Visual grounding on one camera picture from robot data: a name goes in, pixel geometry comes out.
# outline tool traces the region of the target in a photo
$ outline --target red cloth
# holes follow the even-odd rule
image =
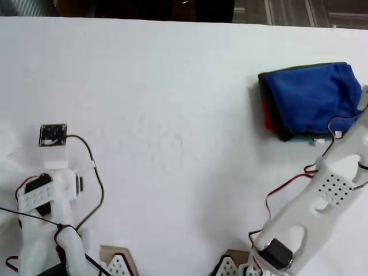
[[[264,113],[264,125],[266,126],[266,129],[268,129],[269,131],[272,131],[273,133],[277,134],[274,125],[272,123],[272,119],[269,113],[269,110],[267,108],[267,102],[266,100],[262,97],[262,106],[263,106],[263,113]]]

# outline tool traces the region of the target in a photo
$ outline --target black wire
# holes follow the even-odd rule
[[[104,185],[102,184],[102,181],[99,177],[98,170],[97,170],[97,165],[96,165],[96,162],[93,158],[92,150],[91,150],[90,146],[88,145],[88,143],[86,142],[86,140],[83,139],[82,137],[80,137],[78,135],[74,135],[74,134],[67,135],[67,138],[69,138],[69,137],[74,137],[74,138],[79,139],[86,146],[86,148],[88,150],[88,153],[90,154],[91,160],[94,162],[94,172],[96,174],[97,181],[98,181],[99,186],[101,188],[101,200],[100,200],[99,204],[76,226],[76,230],[79,230],[80,227],[101,207],[102,203],[104,202],[105,189],[104,189]]]
[[[18,268],[14,265],[12,265],[11,263],[9,263],[10,260],[17,260],[19,258],[19,256],[10,256],[10,257],[7,257],[6,260],[5,260],[5,265],[13,270],[14,272],[18,272]]]
[[[36,217],[36,216],[32,216],[31,214],[21,213],[21,212],[9,210],[9,209],[3,208],[3,207],[0,207],[0,210],[6,211],[6,212],[10,212],[10,213],[13,213],[13,214],[20,214],[20,215],[26,216],[26,217],[33,217],[34,219],[43,220],[43,221],[45,221],[47,223],[51,223],[51,224],[56,225],[56,226],[59,225],[58,223],[55,223],[55,222],[53,222],[51,220],[46,220],[43,217]]]
[[[31,218],[34,218],[34,219],[38,219],[38,220],[42,220],[42,221],[45,221],[47,223],[51,223],[53,225],[56,225],[57,226],[57,231],[56,233],[54,234],[53,236],[53,239],[56,243],[56,245],[58,247],[60,247],[62,249],[62,247],[59,245],[58,241],[57,241],[57,238],[58,238],[58,235],[61,233],[62,230],[64,230],[65,228],[68,228],[68,227],[71,227],[79,236],[80,234],[78,233],[78,230],[73,227],[72,225],[70,224],[61,224],[61,223],[55,223],[51,220],[46,220],[42,217],[36,217],[36,216],[32,216],[31,214],[26,214],[26,213],[21,213],[21,212],[17,212],[17,211],[13,211],[13,210],[10,210],[10,209],[6,209],[6,208],[3,208],[3,207],[0,207],[0,210],[3,210],[3,211],[6,211],[6,212],[9,212],[9,213],[13,213],[13,214],[19,214],[21,216],[26,216],[26,217],[31,217]],[[105,275],[107,276],[111,276],[110,273],[108,273],[102,266],[100,266],[94,259],[92,259],[90,256],[88,256],[87,254],[85,254],[85,257],[86,259],[93,265],[95,266],[99,271],[103,272]]]
[[[53,236],[53,240],[55,241],[55,243],[56,243],[56,245],[58,246],[58,247],[60,247],[61,249],[63,248],[63,247],[61,247],[60,245],[59,245],[59,243],[58,243],[58,236],[60,235],[60,233],[61,233],[61,231],[62,230],[64,230],[65,228],[68,228],[68,227],[70,227],[70,228],[72,228],[78,235],[79,235],[79,237],[80,237],[80,234],[78,233],[78,230],[75,228],[75,227],[73,227],[72,225],[70,225],[70,224],[67,224],[67,225],[63,225],[63,224],[59,224],[58,226],[57,226],[57,231],[56,231],[56,233],[54,234],[54,236]],[[94,266],[94,267],[96,267],[98,270],[99,270],[99,273],[101,274],[101,273],[104,273],[105,275],[107,275],[107,276],[111,276],[111,274],[107,271],[107,270],[105,270],[102,266],[100,266],[94,259],[92,259],[90,256],[88,256],[87,254],[85,254],[85,257],[86,257],[86,259]]]

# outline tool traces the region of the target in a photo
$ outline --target blue cloth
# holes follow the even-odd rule
[[[351,66],[335,63],[292,68],[264,76],[285,127],[291,133],[328,133],[333,117],[353,117],[362,89]],[[355,120],[333,120],[333,131],[348,131]]]

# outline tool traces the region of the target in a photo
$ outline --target stacked fabric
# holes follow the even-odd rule
[[[362,89],[347,63],[299,66],[258,75],[266,128],[282,141],[345,133],[357,118]]]

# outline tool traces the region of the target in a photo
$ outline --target white table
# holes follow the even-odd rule
[[[364,30],[0,18],[0,118],[29,152],[45,123],[90,143],[106,200],[86,225],[128,247],[141,275],[208,275],[226,249],[249,249],[267,192],[324,150],[264,130],[257,75],[346,61],[368,83],[367,45]],[[68,149],[72,165],[88,159],[77,141]],[[273,213],[306,183],[276,195]],[[85,188],[78,221],[99,199],[92,172]],[[365,273],[367,207],[349,211],[300,276]],[[17,253],[17,235],[0,238],[0,260]]]

